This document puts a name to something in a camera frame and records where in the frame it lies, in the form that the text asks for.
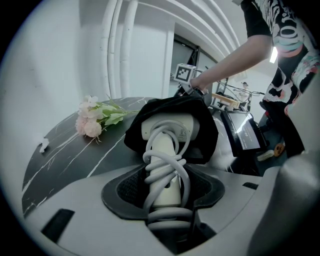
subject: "monitor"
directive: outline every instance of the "monitor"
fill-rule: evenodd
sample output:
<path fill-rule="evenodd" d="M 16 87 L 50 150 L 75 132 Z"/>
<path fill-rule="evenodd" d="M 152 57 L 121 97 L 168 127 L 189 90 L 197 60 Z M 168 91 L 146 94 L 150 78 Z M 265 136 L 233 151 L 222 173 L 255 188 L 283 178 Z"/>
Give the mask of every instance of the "monitor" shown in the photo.
<path fill-rule="evenodd" d="M 249 112 L 222 111 L 220 116 L 234 157 L 266 149 L 266 140 Z"/>

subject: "gray panel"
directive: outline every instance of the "gray panel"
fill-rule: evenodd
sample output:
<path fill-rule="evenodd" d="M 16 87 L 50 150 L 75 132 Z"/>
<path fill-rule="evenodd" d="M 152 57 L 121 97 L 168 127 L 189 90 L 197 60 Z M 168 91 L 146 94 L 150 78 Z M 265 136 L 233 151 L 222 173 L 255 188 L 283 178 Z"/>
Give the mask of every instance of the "gray panel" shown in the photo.
<path fill-rule="evenodd" d="M 228 226 L 201 246 L 191 249 L 183 255 L 247 255 L 251 238 L 270 201 L 279 169 L 280 167 L 272 167 L 265 171 L 259 187 L 250 201 Z"/>
<path fill-rule="evenodd" d="M 260 182 L 260 177 L 232 174 L 194 164 L 190 166 L 220 179 L 226 188 L 225 195 L 216 205 L 198 211 L 201 222 L 207 223 L 216 232 L 221 231 L 221 234 L 232 227 L 231 231 L 224 235 L 225 243 L 220 242 L 220 246 L 229 247 L 230 240 L 237 236 L 237 232 L 247 236 L 246 242 L 248 243 L 250 234 L 254 231 L 253 226 L 258 225 L 267 207 L 273 188 L 272 182 L 278 169 L 267 171 Z M 57 244 L 70 252 L 97 256 L 105 254 L 172 255 L 148 230 L 144 221 L 120 219 L 109 211 L 101 200 L 104 185 L 131 171 L 134 167 L 136 166 L 109 171 L 69 184 L 32 211 L 26 218 L 27 222 L 41 230 L 59 209 L 69 209 L 75 211 L 75 214 Z M 260 182 L 260 185 L 257 190 L 253 190 L 243 187 L 242 184 L 245 182 L 256 184 Z M 250 230 L 246 230 L 247 225 L 252 225 Z M 220 233 L 186 254 L 203 253 L 207 255 L 209 252 L 216 252 L 219 249 L 216 238 L 220 241 L 219 237 Z M 237 246 L 246 247 L 246 244 L 235 245 Z"/>
<path fill-rule="evenodd" d="M 75 211 L 57 244 L 78 255 L 172 255 L 144 221 L 122 220 L 103 204 L 101 191 L 105 184 L 135 167 L 75 181 L 31 212 L 26 220 L 41 230 L 59 209 Z"/>
<path fill-rule="evenodd" d="M 200 168 L 199 166 L 193 168 L 218 178 L 224 184 L 225 193 L 214 207 L 198 210 L 201 222 L 209 225 L 216 233 L 225 228 L 239 214 L 255 193 L 254 189 L 245 187 L 243 184 L 246 182 L 259 184 L 262 179 L 257 176 Z"/>

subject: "black cloth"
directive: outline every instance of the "black cloth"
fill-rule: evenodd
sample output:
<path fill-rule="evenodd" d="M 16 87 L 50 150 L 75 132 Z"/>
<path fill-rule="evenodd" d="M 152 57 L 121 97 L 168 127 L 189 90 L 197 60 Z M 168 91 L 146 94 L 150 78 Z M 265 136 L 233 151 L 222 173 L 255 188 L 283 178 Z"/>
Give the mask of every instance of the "black cloth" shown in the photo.
<path fill-rule="evenodd" d="M 252 3 L 251 0 L 244 0 L 241 3 L 241 9 L 244 13 L 247 37 L 256 35 L 270 36 L 270 29 L 263 19 L 260 10 Z"/>
<path fill-rule="evenodd" d="M 189 150 L 183 154 L 183 158 L 190 164 L 205 164 L 210 160 L 216 149 L 218 130 L 204 101 L 193 96 L 149 100 L 125 132 L 124 143 L 128 148 L 139 154 L 146 151 L 147 141 L 142 138 L 141 124 L 158 113 L 189 113 L 197 119 L 200 126 L 198 135 L 190 142 Z M 193 154 L 197 151 L 200 151 L 200 156 Z"/>

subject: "black slot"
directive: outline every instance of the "black slot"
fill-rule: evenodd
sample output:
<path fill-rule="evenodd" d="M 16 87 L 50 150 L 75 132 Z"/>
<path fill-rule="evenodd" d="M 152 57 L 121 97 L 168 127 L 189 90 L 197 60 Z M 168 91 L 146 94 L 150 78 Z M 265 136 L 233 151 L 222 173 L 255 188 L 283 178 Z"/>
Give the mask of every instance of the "black slot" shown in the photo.
<path fill-rule="evenodd" d="M 58 210 L 56 214 L 50 219 L 50 221 L 45 225 L 45 227 L 41 231 L 42 234 L 44 234 L 52 242 L 56 243 L 74 214 L 75 212 L 73 210 Z"/>

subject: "black fabric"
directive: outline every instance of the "black fabric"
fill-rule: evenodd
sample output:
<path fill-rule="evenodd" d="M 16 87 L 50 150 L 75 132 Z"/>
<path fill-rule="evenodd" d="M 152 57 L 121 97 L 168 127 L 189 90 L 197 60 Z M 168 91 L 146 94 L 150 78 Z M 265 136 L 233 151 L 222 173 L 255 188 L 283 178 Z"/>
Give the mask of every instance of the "black fabric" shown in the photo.
<path fill-rule="evenodd" d="M 188 151 L 196 152 L 199 149 L 201 155 L 194 157 L 186 152 L 183 158 L 190 164 L 205 164 L 210 160 L 216 148 L 218 130 L 204 101 L 192 96 L 149 100 L 125 132 L 124 143 L 128 148 L 140 154 L 146 151 L 147 141 L 142 138 L 141 124 L 157 113 L 190 113 L 196 118 L 200 128 L 196 139 L 190 142 Z"/>
<path fill-rule="evenodd" d="M 280 104 L 285 105 L 283 102 L 263 101 L 263 105 L 268 111 L 270 118 L 275 124 L 275 127 L 283 136 L 286 154 L 287 157 L 290 158 L 300 154 L 303 150 L 305 150 L 305 148 L 290 118 L 285 115 L 285 112 L 279 111 Z"/>
<path fill-rule="evenodd" d="M 251 0 L 244 0 L 241 3 L 244 13 L 247 37 L 256 35 L 270 36 L 270 29 L 262 17 L 261 12 L 256 8 Z"/>

